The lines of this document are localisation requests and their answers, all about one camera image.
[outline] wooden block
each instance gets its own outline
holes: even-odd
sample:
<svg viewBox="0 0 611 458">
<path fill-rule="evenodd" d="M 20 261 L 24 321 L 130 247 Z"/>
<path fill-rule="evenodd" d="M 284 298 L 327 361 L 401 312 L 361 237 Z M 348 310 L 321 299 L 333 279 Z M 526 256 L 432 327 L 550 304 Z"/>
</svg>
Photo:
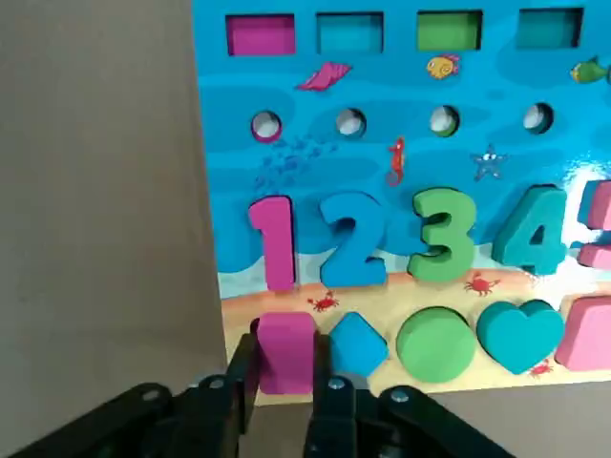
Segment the wooden block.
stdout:
<svg viewBox="0 0 611 458">
<path fill-rule="evenodd" d="M 564 335 L 564 320 L 544 301 L 534 300 L 516 307 L 495 302 L 477 321 L 477 338 L 499 364 L 521 374 L 547 358 Z"/>
<path fill-rule="evenodd" d="M 611 246 L 599 246 L 592 243 L 583 245 L 579 250 L 577 261 L 589 267 L 611 270 Z"/>
<path fill-rule="evenodd" d="M 432 307 L 403 323 L 397 335 L 397 355 L 413 378 L 441 384 L 469 367 L 476 344 L 473 331 L 458 313 Z"/>
<path fill-rule="evenodd" d="M 369 377 L 389 356 L 384 338 L 356 312 L 347 313 L 329 332 L 329 337 L 336 372 Z"/>
<path fill-rule="evenodd" d="M 556 273 L 567 251 L 561 241 L 565 206 L 563 190 L 553 186 L 530 188 L 498 232 L 492 258 L 534 275 Z"/>
<path fill-rule="evenodd" d="M 444 216 L 422 228 L 422 240 L 444 251 L 434 256 L 412 255 L 408 272 L 423 281 L 452 281 L 464 275 L 475 257 L 474 241 L 468 236 L 475 223 L 474 200 L 454 189 L 433 188 L 416 194 L 413 208 L 422 218 Z"/>
<path fill-rule="evenodd" d="M 384 260 L 371 254 L 386 229 L 382 206 L 365 193 L 341 193 L 321 201 L 327 224 L 342 219 L 354 221 L 354 230 L 321 267 L 321 281 L 327 288 L 369 286 L 386 282 Z"/>
<path fill-rule="evenodd" d="M 600 182 L 588 215 L 588 227 L 592 229 L 611 230 L 611 180 Z"/>
<path fill-rule="evenodd" d="M 573 302 L 556 361 L 574 371 L 611 369 L 611 296 Z"/>
<path fill-rule="evenodd" d="M 605 231 L 611 229 L 611 180 L 602 181 L 596 187 L 588 215 L 588 227 Z M 589 267 L 611 270 L 611 246 L 587 243 L 579 250 L 578 261 Z"/>
<path fill-rule="evenodd" d="M 263 233 L 265 281 L 270 291 L 289 291 L 295 283 L 293 222 L 290 199 L 262 198 L 248 209 L 253 227 Z"/>
<path fill-rule="evenodd" d="M 265 313 L 257 339 L 262 351 L 260 389 L 265 394 L 307 394 L 314 377 L 316 324 L 306 312 Z"/>
</svg>

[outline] beige wall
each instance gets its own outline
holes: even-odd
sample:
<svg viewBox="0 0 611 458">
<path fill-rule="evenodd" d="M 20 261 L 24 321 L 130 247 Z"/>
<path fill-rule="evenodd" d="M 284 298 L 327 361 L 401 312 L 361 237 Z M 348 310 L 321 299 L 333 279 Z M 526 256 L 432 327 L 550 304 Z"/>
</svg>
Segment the beige wall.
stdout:
<svg viewBox="0 0 611 458">
<path fill-rule="evenodd" d="M 0 2 L 0 455 L 224 364 L 189 21 Z"/>
</svg>

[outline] pink shape block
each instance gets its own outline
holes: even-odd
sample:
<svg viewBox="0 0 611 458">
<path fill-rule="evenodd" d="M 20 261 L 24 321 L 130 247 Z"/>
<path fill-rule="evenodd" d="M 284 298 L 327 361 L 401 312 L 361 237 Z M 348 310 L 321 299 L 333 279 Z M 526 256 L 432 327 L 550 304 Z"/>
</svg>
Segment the pink shape block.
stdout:
<svg viewBox="0 0 611 458">
<path fill-rule="evenodd" d="M 295 53 L 295 19 L 292 14 L 227 16 L 230 55 Z"/>
<path fill-rule="evenodd" d="M 611 270 L 611 246 L 588 243 L 579 250 L 577 260 L 582 265 L 597 269 Z"/>
<path fill-rule="evenodd" d="M 574 371 L 611 369 L 611 296 L 573 302 L 556 361 Z"/>
<path fill-rule="evenodd" d="M 289 291 L 295 284 L 293 223 L 290 199 L 262 198 L 248 209 L 253 227 L 263 233 L 265 281 L 270 291 Z"/>
<path fill-rule="evenodd" d="M 611 180 L 597 185 L 588 215 L 588 226 L 604 231 L 611 229 Z"/>
<path fill-rule="evenodd" d="M 306 312 L 265 313 L 260 317 L 257 338 L 263 355 L 261 392 L 312 392 L 315 332 L 316 324 Z"/>
</svg>

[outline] red crab illustration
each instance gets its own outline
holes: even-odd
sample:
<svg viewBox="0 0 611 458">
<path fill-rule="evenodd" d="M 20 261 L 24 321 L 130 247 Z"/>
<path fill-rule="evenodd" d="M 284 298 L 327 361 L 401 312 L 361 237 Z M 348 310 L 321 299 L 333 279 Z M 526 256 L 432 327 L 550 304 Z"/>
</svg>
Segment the red crab illustration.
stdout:
<svg viewBox="0 0 611 458">
<path fill-rule="evenodd" d="M 541 364 L 536 365 L 530 370 L 532 377 L 538 377 L 539 375 L 547 374 L 548 372 L 554 372 L 554 368 L 550 366 L 549 358 L 545 358 Z"/>
<path fill-rule="evenodd" d="M 500 283 L 500 280 L 487 281 L 481 278 L 481 272 L 475 272 L 471 281 L 465 282 L 465 291 L 475 291 L 479 296 L 488 296 L 493 292 L 493 286 Z"/>
<path fill-rule="evenodd" d="M 327 291 L 325 296 L 318 301 L 314 301 L 313 299 L 308 299 L 308 303 L 314 305 L 314 310 L 317 312 L 324 312 L 328 308 L 337 307 L 339 305 L 339 301 L 333 297 L 332 291 Z"/>
</svg>

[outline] blue diamond block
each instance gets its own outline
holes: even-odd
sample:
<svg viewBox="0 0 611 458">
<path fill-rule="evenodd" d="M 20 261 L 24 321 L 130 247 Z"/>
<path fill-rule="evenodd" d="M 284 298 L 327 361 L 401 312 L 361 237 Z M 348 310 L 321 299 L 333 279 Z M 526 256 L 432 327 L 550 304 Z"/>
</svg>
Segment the blue diamond block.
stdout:
<svg viewBox="0 0 611 458">
<path fill-rule="evenodd" d="M 347 313 L 329 333 L 336 372 L 369 377 L 389 356 L 386 341 L 358 313 Z"/>
</svg>

